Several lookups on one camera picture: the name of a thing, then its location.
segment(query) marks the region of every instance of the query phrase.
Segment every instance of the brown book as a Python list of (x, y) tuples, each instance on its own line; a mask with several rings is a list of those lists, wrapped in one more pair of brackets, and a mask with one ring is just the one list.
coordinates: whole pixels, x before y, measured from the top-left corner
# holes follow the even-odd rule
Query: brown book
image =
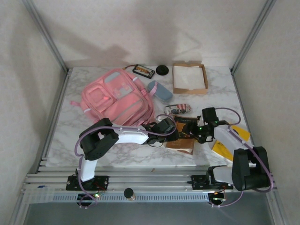
[(166, 147), (171, 150), (184, 152), (192, 155), (194, 150), (194, 137), (190, 134), (185, 134), (182, 132), (184, 125), (189, 122), (197, 122), (197, 118), (174, 116), (176, 121), (176, 126), (179, 132), (179, 139), (174, 142), (168, 142)]

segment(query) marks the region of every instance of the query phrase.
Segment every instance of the open cardboard box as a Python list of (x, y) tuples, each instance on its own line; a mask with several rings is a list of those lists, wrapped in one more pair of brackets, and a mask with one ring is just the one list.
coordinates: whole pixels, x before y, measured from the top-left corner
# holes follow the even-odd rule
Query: open cardboard box
[(202, 94), (205, 95), (208, 91), (208, 81), (207, 81), (207, 76), (206, 76), (206, 71), (205, 67), (201, 63), (174, 63), (173, 67), (199, 67), (202, 68), (203, 71), (203, 78), (204, 78), (204, 83), (205, 83), (205, 89), (204, 88), (199, 88), (199, 89), (183, 89), (183, 88), (175, 88), (174, 86), (174, 72), (173, 72), (173, 93), (174, 94)]

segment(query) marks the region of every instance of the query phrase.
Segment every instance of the black round object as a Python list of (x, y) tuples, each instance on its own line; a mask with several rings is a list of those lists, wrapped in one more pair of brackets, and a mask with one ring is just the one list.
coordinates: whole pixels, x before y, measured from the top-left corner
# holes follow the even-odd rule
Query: black round object
[(131, 188), (126, 188), (124, 191), (124, 196), (126, 198), (132, 198), (133, 197), (133, 190)]
[(165, 65), (160, 65), (156, 68), (156, 73), (158, 75), (164, 76), (164, 75), (167, 75), (169, 73), (169, 69)]

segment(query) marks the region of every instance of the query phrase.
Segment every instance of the white wall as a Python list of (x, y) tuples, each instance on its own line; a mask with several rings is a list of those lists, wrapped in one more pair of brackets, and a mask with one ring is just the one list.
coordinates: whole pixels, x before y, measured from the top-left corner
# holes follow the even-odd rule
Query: white wall
[(21, 1), (0, 1), (0, 224), (45, 138), (60, 67)]
[(292, 225), (300, 223), (299, 12), (299, 0), (277, 0), (235, 76)]
[(69, 67), (232, 66), (265, 0), (34, 0)]

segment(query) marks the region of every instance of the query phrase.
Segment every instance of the marble surface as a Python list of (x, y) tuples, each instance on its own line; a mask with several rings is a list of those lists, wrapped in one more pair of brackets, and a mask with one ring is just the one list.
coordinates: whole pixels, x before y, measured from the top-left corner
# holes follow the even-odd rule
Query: marble surface
[[(84, 87), (106, 73), (112, 67), (75, 67), (73, 68), (66, 95), (60, 112), (59, 120), (48, 152), (46, 166), (76, 166), (78, 158), (74, 155), (74, 145), (79, 134), (92, 125), (86, 118), (80, 107), (70, 105), (70, 101), (80, 101)], [(139, 76), (147, 85), (153, 80), (159, 81), (172, 92), (172, 67), (166, 76), (157, 74), (150, 80)], [(153, 98), (155, 113), (163, 113), (165, 105), (188, 103), (191, 112), (187, 117), (196, 117), (205, 107), (229, 107), (240, 113), (242, 121), (240, 126), (246, 128), (242, 116), (238, 96), (227, 67), (207, 67), (206, 73), (209, 82), (209, 91), (206, 95), (174, 94), (170, 102), (161, 102)], [(218, 110), (220, 120), (236, 122), (237, 116), (226, 110)], [(195, 143), (193, 155), (168, 150), (164, 146), (153, 148), (148, 145), (134, 143), (117, 144), (113, 146), (102, 158), (98, 160), (98, 166), (194, 166), (194, 165), (230, 165), (229, 160), (212, 152), (212, 144)]]

